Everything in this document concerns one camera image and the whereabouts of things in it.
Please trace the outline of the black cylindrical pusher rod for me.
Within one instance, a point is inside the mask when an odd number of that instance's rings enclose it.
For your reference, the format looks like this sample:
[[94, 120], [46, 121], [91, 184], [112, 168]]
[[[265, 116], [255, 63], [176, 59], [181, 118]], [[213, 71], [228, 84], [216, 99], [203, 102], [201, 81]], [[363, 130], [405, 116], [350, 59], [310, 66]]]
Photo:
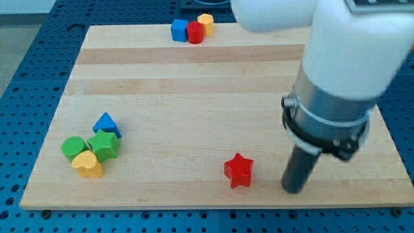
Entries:
[[308, 150], [295, 145], [281, 179], [283, 189], [292, 194], [301, 192], [312, 173], [321, 150]]

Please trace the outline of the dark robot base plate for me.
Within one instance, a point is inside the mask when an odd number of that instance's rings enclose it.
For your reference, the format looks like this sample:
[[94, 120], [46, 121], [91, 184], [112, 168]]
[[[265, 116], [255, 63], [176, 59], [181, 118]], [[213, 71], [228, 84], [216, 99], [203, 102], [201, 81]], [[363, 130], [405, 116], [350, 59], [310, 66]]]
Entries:
[[222, 10], [230, 8], [230, 0], [179, 0], [181, 10]]

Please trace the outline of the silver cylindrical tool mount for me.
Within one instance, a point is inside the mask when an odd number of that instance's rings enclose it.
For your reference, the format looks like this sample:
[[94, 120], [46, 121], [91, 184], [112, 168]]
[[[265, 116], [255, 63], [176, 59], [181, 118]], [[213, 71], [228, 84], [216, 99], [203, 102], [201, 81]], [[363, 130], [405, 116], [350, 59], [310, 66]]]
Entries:
[[310, 144], [322, 153], [348, 161], [367, 138], [375, 100], [329, 94], [317, 87], [301, 67], [281, 106], [284, 127], [296, 136], [296, 144]]

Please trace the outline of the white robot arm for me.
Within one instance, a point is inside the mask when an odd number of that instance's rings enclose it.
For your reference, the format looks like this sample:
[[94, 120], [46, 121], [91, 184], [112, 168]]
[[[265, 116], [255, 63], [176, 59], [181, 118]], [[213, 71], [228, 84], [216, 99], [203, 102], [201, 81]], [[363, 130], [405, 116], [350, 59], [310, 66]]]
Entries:
[[244, 1], [231, 3], [251, 32], [311, 29], [282, 121], [294, 142], [281, 185], [298, 193], [319, 156], [348, 161], [365, 142], [371, 112], [413, 45], [407, 1]]

